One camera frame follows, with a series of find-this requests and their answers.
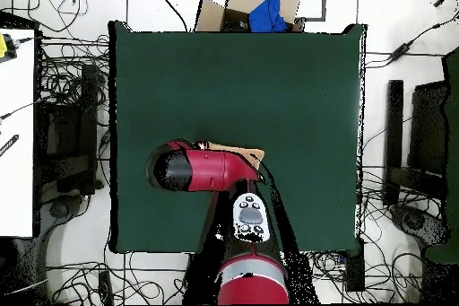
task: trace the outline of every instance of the green tabletop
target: green tabletop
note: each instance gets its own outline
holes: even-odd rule
[[[159,191],[145,178],[151,151],[179,137],[265,150],[300,249],[355,249],[362,26],[330,35],[111,25],[116,251],[196,251],[211,193]]]

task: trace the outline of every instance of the blue object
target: blue object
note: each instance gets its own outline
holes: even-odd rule
[[[287,25],[279,14],[280,10],[281,0],[264,0],[248,15],[250,30],[252,32],[285,31],[287,29]]]

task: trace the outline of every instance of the white desk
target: white desk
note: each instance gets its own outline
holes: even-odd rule
[[[30,30],[0,29],[13,39],[34,37]],[[0,116],[33,102],[34,40],[22,44],[17,58],[0,64]],[[32,236],[33,106],[0,125],[0,148],[19,140],[0,157],[0,236]]]

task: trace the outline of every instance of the button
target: button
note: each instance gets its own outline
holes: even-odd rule
[[[249,207],[240,210],[239,220],[245,224],[261,224],[263,216],[258,210]]]

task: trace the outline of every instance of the cardboard box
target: cardboard box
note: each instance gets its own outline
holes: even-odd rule
[[[212,0],[201,0],[197,15],[195,31],[221,31],[226,22],[248,23],[248,15],[264,0],[226,0],[225,7]],[[287,25],[287,31],[302,31],[295,24],[295,14],[299,0],[280,0],[280,15]]]

